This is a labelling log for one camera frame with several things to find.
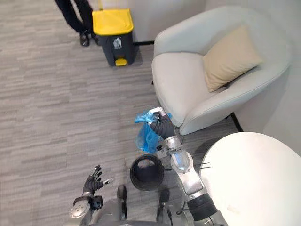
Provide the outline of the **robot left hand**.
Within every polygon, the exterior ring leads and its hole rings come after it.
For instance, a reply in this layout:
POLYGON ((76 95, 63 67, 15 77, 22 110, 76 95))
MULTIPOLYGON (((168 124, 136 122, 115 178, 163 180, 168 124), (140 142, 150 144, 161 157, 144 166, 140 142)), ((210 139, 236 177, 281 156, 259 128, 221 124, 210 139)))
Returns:
POLYGON ((94 196, 95 192, 99 190, 100 188, 113 183, 114 178, 108 178, 106 180, 101 179, 102 175, 102 167, 100 165, 96 165, 94 167, 94 171, 91 172, 86 179, 84 186, 83 186, 83 192, 82 196, 94 196))

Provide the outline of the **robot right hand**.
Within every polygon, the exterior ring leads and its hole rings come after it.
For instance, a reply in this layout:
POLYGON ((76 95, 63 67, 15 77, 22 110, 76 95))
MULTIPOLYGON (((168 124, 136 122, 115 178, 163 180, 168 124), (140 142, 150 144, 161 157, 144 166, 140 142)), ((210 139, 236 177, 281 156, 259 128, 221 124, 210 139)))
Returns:
POLYGON ((163 107, 156 107, 149 110, 152 116, 157 118, 154 122, 148 122, 150 128, 164 140, 176 135, 174 125, 163 107))

